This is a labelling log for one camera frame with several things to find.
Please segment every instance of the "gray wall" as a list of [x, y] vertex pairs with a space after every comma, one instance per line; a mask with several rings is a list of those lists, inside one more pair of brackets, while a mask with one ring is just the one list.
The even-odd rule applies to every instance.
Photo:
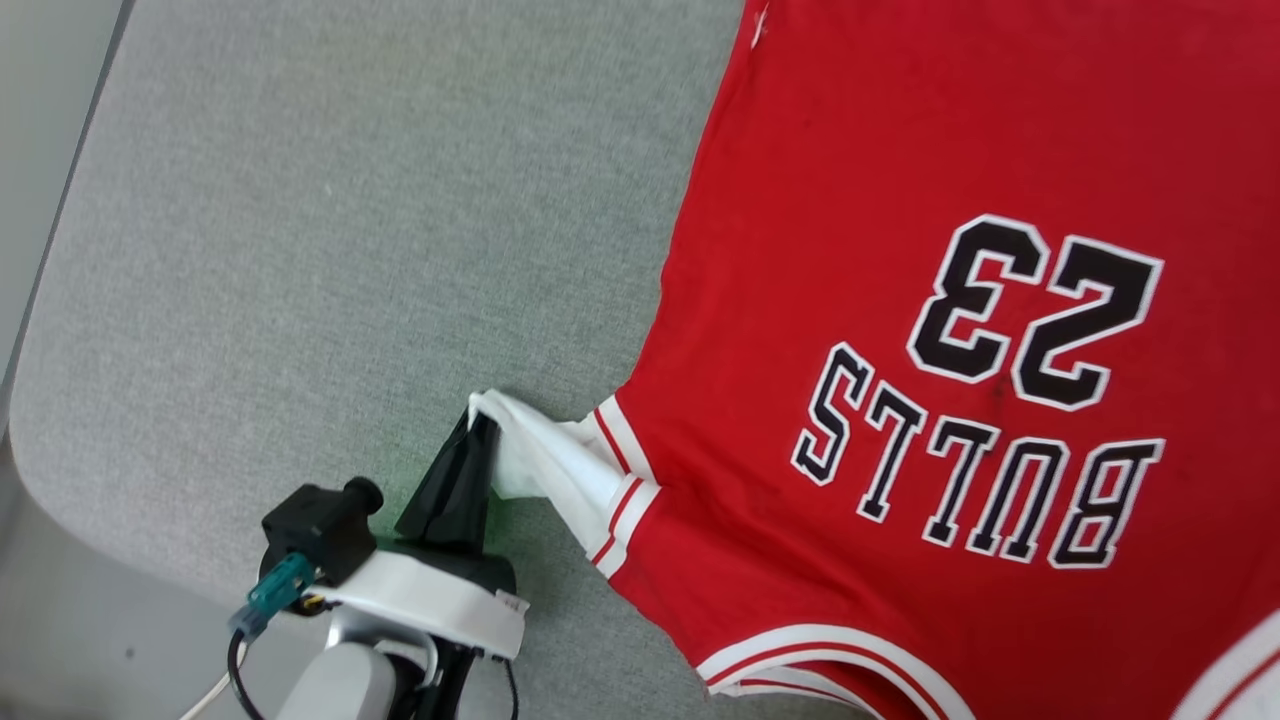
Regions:
[[[22, 325], [122, 0], [0, 0], [0, 359]], [[0, 388], [0, 427], [9, 388]]]

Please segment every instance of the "jersey number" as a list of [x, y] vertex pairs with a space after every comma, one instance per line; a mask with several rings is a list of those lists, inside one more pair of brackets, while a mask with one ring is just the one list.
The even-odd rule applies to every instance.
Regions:
[[[925, 301], [908, 341], [915, 365], [965, 383], [998, 373], [1012, 340], [982, 328], [956, 337], [955, 324], [961, 319], [986, 323], [996, 310], [1004, 284], [977, 279], [984, 261], [998, 263], [1004, 281], [1038, 286], [1048, 256], [1039, 232], [1027, 223], [982, 215], [961, 225], [951, 236], [933, 296]], [[1014, 357], [1018, 396], [1068, 411], [1101, 401], [1108, 368], [1078, 361], [1070, 370], [1061, 370], [1053, 368], [1053, 361], [1064, 352], [1142, 324], [1162, 265], [1161, 260], [1106, 242], [1068, 236], [1048, 291], [1082, 300], [1085, 291], [1093, 290], [1101, 297], [1027, 327]]]

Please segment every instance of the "white cable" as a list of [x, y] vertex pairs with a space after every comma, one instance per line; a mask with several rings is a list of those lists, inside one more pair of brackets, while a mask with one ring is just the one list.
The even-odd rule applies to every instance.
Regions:
[[[248, 653], [248, 644], [241, 643], [239, 652], [236, 655], [237, 667], [244, 665], [244, 656], [247, 653]], [[191, 706], [191, 710], [188, 710], [187, 714], [179, 717], [178, 720], [196, 720], [196, 717], [200, 717], [200, 715], [204, 711], [209, 710], [209, 706], [212, 705], [215, 700], [218, 700], [218, 696], [223, 694], [223, 691], [227, 689], [227, 685], [229, 685], [230, 682], [232, 682], [230, 675], [223, 673], [223, 679], [218, 680], [218, 684], [214, 685], [207, 693], [205, 693], [205, 697], [200, 698], [200, 702]]]

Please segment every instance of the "cable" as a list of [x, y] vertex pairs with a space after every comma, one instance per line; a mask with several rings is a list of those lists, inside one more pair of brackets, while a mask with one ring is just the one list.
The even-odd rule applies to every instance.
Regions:
[[241, 707], [244, 708], [244, 714], [248, 715], [250, 720], [266, 720], [262, 714], [257, 711], [253, 706], [253, 701], [248, 698], [248, 693], [244, 692], [244, 680], [239, 676], [239, 665], [236, 664], [236, 656], [239, 653], [241, 648], [248, 651], [248, 646], [244, 644], [244, 630], [236, 630], [232, 633], [232, 644], [227, 648], [227, 674], [230, 676], [232, 691], [236, 693], [236, 700], [239, 701]]
[[[248, 655], [248, 648], [242, 644], [239, 652], [236, 656], [237, 667], [244, 665], [246, 655]], [[209, 706], [212, 705], [215, 700], [218, 700], [218, 696], [223, 694], [223, 691], [227, 689], [227, 684], [230, 682], [232, 682], [230, 673], [223, 673], [223, 678], [218, 680], [218, 684], [215, 684], [207, 693], [205, 693], [205, 697], [200, 698], [200, 702], [192, 705], [191, 710], [183, 714], [183, 716], [179, 717], [178, 720], [196, 720], [196, 717], [200, 717], [201, 714], [209, 710]]]
[[503, 657], [507, 666], [507, 682], [511, 683], [511, 720], [520, 720], [520, 691], [516, 689], [516, 674], [511, 670], [511, 660]]

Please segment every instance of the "red jersey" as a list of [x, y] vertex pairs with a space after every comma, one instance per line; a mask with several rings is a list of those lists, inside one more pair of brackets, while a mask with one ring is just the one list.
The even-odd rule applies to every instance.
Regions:
[[714, 692], [1280, 717], [1277, 268], [1280, 6], [751, 1], [579, 538]]

